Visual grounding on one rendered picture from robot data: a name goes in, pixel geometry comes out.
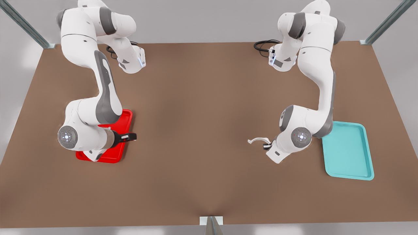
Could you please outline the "red plastic tray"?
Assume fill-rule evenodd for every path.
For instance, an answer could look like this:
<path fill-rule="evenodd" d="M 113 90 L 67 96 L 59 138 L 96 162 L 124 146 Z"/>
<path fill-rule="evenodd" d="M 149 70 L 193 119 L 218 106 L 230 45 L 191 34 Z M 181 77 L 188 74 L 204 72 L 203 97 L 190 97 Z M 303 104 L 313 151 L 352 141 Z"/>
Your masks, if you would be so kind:
<path fill-rule="evenodd" d="M 99 125 L 102 128 L 110 128 L 111 130 L 116 131 L 118 134 L 122 135 L 130 132 L 130 126 L 132 122 L 133 112 L 129 109 L 123 109 L 121 117 L 114 124 L 103 124 Z M 122 154 L 124 151 L 125 143 L 119 143 L 114 148 L 106 150 L 103 155 L 100 157 L 98 162 L 102 163 L 117 163 L 121 160 Z"/>

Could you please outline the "cyan plastic tray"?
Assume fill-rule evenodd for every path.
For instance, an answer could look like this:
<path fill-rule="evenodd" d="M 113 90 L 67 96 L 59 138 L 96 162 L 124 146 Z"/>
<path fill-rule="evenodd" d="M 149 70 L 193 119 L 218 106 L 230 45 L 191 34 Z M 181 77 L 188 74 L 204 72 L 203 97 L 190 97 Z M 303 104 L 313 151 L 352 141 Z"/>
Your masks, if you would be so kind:
<path fill-rule="evenodd" d="M 373 180 L 367 132 L 354 122 L 334 121 L 333 129 L 322 138 L 326 173 L 331 177 Z"/>

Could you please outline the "silver frame post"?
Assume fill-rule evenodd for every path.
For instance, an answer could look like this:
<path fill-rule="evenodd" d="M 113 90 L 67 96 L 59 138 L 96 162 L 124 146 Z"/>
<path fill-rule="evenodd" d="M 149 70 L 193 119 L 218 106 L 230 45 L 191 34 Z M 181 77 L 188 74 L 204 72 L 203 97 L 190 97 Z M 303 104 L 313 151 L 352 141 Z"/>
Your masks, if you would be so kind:
<path fill-rule="evenodd" d="M 382 36 L 397 19 L 400 18 L 417 0 L 403 0 L 384 21 L 364 40 L 360 40 L 361 45 L 372 45 Z"/>
<path fill-rule="evenodd" d="M 49 43 L 20 13 L 6 0 L 0 0 L 0 9 L 19 25 L 43 49 L 54 49 L 55 44 Z"/>
<path fill-rule="evenodd" d="M 222 216 L 200 217 L 200 226 L 205 226 L 205 235 L 224 235 L 220 227 L 223 224 Z"/>

